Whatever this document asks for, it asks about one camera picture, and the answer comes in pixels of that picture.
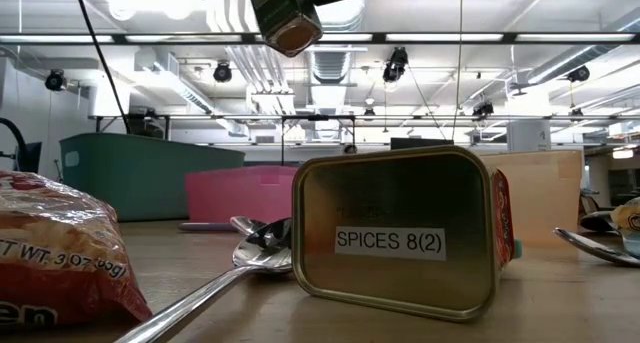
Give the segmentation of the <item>light blue plastic bowl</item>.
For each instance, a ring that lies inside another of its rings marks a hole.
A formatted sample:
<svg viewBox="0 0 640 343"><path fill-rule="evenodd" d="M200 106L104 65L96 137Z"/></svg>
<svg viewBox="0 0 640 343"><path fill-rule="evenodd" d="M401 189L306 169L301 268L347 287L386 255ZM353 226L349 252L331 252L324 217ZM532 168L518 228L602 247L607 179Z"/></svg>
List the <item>light blue plastic bowl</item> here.
<svg viewBox="0 0 640 343"><path fill-rule="evenodd" d="M626 252L640 259L640 231L621 229L620 234L623 240L623 246Z"/></svg>

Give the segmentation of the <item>white room pillar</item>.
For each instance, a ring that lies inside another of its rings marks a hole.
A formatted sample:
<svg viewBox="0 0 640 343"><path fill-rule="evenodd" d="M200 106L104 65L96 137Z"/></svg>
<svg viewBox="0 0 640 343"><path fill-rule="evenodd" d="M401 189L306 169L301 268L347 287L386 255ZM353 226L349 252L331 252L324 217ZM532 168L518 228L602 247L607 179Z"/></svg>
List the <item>white room pillar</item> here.
<svg viewBox="0 0 640 343"><path fill-rule="evenodd" d="M551 149L550 122L517 120L507 124L507 146L512 153L538 152Z"/></svg>

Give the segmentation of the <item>black round utensil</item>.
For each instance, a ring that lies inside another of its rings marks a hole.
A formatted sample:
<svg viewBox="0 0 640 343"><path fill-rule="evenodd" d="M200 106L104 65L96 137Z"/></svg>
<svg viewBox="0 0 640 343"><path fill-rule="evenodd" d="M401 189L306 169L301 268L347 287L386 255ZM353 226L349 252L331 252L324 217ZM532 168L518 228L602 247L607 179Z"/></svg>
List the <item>black round utensil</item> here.
<svg viewBox="0 0 640 343"><path fill-rule="evenodd" d="M580 218L579 224L582 228L594 232L613 232L617 230L610 211L596 211L586 214Z"/></svg>

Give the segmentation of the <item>gold red spice tin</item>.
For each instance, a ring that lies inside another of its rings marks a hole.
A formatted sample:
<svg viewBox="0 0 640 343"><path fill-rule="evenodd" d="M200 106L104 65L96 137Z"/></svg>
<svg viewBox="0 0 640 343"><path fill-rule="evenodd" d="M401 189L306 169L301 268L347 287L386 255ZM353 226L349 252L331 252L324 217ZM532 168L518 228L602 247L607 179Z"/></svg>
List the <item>gold red spice tin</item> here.
<svg viewBox="0 0 640 343"><path fill-rule="evenodd" d="M293 271L315 297L472 321L517 252L506 176L458 146L312 159L293 181Z"/></svg>

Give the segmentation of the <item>orange translucent plastic bin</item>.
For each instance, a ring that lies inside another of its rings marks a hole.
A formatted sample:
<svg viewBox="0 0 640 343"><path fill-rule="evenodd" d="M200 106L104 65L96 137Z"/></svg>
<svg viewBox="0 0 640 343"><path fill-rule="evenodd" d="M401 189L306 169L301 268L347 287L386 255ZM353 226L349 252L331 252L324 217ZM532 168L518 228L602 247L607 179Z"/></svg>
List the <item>orange translucent plastic bin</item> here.
<svg viewBox="0 0 640 343"><path fill-rule="evenodd" d="M525 247L556 247L561 241L554 229L577 228L581 151L494 154L482 159L507 177L514 235Z"/></svg>

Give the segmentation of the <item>iridescent rainbow spoon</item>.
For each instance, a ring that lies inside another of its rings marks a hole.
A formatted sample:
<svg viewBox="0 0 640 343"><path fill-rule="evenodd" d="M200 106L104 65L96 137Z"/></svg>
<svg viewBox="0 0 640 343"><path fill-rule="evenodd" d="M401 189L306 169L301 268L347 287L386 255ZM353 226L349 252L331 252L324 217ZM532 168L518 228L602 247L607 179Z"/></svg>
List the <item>iridescent rainbow spoon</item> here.
<svg viewBox="0 0 640 343"><path fill-rule="evenodd" d="M229 223L193 223L184 222L178 225L184 232L233 232L235 228Z"/></svg>

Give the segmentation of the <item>yellow ramen packet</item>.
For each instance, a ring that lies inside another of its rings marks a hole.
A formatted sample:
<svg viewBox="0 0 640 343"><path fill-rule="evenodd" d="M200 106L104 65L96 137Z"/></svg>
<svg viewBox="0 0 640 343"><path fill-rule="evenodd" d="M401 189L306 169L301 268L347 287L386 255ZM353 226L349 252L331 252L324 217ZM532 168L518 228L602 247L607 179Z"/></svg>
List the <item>yellow ramen packet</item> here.
<svg viewBox="0 0 640 343"><path fill-rule="evenodd" d="M640 232L640 197L618 206L610 213L613 223L619 228Z"/></svg>

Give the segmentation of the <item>black distant frame stand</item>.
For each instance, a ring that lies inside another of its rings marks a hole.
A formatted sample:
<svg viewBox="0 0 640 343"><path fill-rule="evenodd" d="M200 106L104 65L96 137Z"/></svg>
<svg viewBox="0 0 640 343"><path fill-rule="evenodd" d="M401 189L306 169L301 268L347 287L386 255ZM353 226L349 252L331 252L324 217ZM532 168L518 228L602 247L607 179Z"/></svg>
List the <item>black distant frame stand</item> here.
<svg viewBox="0 0 640 343"><path fill-rule="evenodd" d="M356 144L356 116L353 114L350 115L327 115L327 114L310 114L310 115L281 115L280 116L280 124L281 124L281 139L280 139L280 165L285 166L285 125L287 120L307 120L312 122L319 121L329 121L329 120L349 120L351 122L351 136L352 136L352 145Z"/></svg>

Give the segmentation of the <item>red ramen packet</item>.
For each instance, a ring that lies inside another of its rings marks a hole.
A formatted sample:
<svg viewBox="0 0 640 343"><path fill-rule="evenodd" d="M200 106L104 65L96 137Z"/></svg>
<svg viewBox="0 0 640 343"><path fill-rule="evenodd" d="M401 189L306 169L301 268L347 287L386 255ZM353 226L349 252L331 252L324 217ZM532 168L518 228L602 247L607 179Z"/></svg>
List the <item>red ramen packet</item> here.
<svg viewBox="0 0 640 343"><path fill-rule="evenodd" d="M0 171L0 329L150 315L111 206L35 173Z"/></svg>

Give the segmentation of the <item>green lid spice jar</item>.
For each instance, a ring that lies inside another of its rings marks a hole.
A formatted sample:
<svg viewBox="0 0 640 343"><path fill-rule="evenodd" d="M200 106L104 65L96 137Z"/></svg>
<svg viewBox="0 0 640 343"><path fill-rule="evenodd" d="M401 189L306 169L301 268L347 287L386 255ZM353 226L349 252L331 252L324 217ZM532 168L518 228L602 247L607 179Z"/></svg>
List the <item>green lid spice jar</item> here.
<svg viewBox="0 0 640 343"><path fill-rule="evenodd" d="M311 0L251 0L265 44L295 57L323 35Z"/></svg>

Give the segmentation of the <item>black computer monitor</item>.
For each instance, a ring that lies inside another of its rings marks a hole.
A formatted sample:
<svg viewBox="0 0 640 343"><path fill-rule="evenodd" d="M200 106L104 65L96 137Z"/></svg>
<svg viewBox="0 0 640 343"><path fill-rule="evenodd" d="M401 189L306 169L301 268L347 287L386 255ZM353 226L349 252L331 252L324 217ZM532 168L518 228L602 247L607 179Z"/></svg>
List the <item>black computer monitor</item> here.
<svg viewBox="0 0 640 343"><path fill-rule="evenodd" d="M17 170L22 172L38 173L40 158L42 151L42 143L26 143L24 149L16 151Z"/></svg>

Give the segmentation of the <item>small silver spoon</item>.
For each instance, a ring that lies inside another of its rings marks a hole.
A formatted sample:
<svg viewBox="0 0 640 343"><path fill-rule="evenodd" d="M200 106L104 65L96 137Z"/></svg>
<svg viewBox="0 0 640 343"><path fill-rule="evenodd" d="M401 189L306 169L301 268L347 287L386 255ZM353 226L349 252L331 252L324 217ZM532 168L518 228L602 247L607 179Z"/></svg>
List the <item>small silver spoon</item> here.
<svg viewBox="0 0 640 343"><path fill-rule="evenodd" d="M230 218L230 224L241 234L245 236L249 236L251 234L256 233L263 227L267 226L267 223L244 217L244 216L233 216Z"/></svg>

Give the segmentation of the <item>dark metal spoon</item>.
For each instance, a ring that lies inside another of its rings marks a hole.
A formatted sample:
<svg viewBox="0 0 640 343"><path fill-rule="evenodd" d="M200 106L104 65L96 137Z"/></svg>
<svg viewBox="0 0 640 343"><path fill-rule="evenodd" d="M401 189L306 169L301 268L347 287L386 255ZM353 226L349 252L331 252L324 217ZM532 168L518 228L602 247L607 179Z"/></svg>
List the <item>dark metal spoon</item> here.
<svg viewBox="0 0 640 343"><path fill-rule="evenodd" d="M640 259L626 252L605 246L575 232L567 231L562 228L555 228L553 233L557 237L589 255L618 266L640 268Z"/></svg>

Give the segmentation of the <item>black distant wide monitor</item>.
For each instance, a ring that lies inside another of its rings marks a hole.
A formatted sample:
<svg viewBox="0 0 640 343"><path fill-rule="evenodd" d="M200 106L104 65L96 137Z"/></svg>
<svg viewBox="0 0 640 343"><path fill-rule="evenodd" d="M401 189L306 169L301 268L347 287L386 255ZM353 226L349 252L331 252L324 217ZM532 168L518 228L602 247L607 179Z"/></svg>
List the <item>black distant wide monitor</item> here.
<svg viewBox="0 0 640 343"><path fill-rule="evenodd" d="M446 139L396 138L396 137L393 137L390 139L391 150L435 147L435 146L445 146L445 145L453 145L453 144L454 142L452 140L446 140Z"/></svg>

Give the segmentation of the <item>pink plastic bin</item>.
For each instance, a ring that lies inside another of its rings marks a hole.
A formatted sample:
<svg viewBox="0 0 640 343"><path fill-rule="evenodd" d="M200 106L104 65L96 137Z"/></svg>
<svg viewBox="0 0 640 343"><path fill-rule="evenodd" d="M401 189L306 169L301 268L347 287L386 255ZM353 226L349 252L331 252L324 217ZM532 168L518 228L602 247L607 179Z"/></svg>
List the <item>pink plastic bin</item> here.
<svg viewBox="0 0 640 343"><path fill-rule="evenodd" d="M295 167L261 165L189 173L189 219L228 223L233 216L244 216L269 223L290 217L296 172Z"/></svg>

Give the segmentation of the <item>large silver spoon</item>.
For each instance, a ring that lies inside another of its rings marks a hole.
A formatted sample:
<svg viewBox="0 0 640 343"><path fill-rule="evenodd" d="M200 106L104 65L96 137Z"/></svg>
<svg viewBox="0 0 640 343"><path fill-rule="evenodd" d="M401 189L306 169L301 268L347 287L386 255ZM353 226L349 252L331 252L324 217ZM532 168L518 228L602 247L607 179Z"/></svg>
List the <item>large silver spoon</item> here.
<svg viewBox="0 0 640 343"><path fill-rule="evenodd" d="M234 249L234 267L174 302L113 343L167 343L228 290L251 274L292 271L292 219L270 223L249 234Z"/></svg>

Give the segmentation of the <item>teal plastic bin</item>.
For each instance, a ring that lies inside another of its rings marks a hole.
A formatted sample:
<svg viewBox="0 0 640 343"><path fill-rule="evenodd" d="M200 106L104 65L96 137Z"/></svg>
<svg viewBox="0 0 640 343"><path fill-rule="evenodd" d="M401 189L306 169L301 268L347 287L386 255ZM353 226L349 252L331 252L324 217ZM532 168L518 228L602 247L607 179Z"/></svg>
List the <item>teal plastic bin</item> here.
<svg viewBox="0 0 640 343"><path fill-rule="evenodd" d="M113 207L120 222L188 216L189 173L239 168L241 151L136 135L84 133L60 141L63 182Z"/></svg>

